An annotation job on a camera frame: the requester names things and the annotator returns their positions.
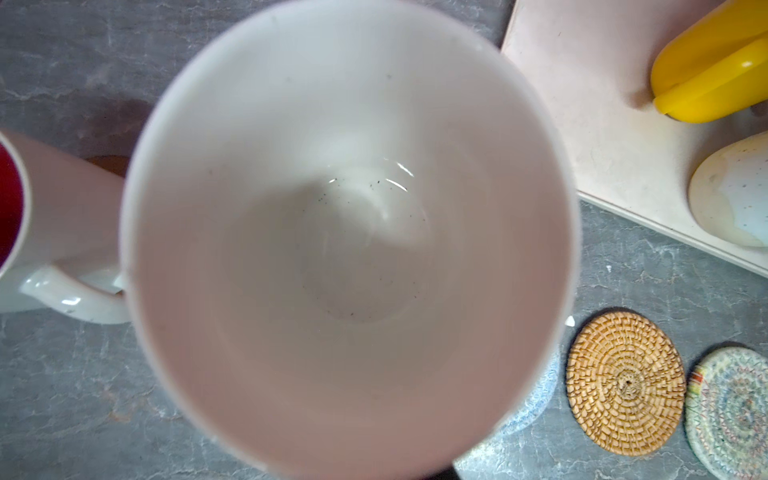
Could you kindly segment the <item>white mug purple band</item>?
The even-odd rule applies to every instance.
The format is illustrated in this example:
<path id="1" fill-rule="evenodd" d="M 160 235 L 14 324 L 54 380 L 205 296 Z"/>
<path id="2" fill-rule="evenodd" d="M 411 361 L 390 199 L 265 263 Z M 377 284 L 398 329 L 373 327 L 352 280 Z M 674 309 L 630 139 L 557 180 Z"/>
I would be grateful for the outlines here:
<path id="1" fill-rule="evenodd" d="M 120 263 L 183 415 L 289 479 L 422 479 L 511 415 L 579 276 L 572 169 L 522 72 L 411 1 L 283 1 L 149 117 Z"/>

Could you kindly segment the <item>grey round coaster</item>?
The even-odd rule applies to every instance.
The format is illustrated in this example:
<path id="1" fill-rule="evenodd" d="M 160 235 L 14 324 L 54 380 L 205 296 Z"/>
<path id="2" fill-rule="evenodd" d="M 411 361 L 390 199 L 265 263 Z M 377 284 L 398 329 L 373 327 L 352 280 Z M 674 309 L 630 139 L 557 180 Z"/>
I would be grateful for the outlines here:
<path id="1" fill-rule="evenodd" d="M 524 430 L 542 415 L 557 389 L 560 362 L 560 352 L 555 351 L 528 397 L 499 429 L 500 434 L 513 434 Z"/>

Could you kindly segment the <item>brown woven rattan coaster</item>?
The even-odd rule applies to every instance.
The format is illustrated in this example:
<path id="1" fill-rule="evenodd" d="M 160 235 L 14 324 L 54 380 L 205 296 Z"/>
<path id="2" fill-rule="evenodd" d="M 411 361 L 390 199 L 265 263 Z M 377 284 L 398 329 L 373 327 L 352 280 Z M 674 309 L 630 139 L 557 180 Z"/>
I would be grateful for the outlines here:
<path id="1" fill-rule="evenodd" d="M 675 432 L 686 394 L 681 356 L 644 316 L 606 309 L 573 340 L 565 389 L 573 416 L 601 448 L 638 457 L 660 449 Z"/>

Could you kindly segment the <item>white mug red inside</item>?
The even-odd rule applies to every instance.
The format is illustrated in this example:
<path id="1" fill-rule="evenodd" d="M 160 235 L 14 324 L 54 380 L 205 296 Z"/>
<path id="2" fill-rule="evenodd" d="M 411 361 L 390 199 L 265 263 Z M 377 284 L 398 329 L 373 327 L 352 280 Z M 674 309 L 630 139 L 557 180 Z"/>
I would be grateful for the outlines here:
<path id="1" fill-rule="evenodd" d="M 1 132 L 1 310 L 51 308 L 129 322 L 119 276 L 123 179 L 7 129 Z"/>

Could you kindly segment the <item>beige woven spiral coaster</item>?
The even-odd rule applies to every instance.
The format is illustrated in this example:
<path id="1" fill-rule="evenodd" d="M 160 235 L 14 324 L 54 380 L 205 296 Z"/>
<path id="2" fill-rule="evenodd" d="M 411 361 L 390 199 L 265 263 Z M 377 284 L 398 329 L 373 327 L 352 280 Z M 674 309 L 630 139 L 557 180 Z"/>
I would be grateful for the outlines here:
<path id="1" fill-rule="evenodd" d="M 685 433 L 718 479 L 767 477 L 767 358 L 744 347 L 719 348 L 691 372 Z"/>

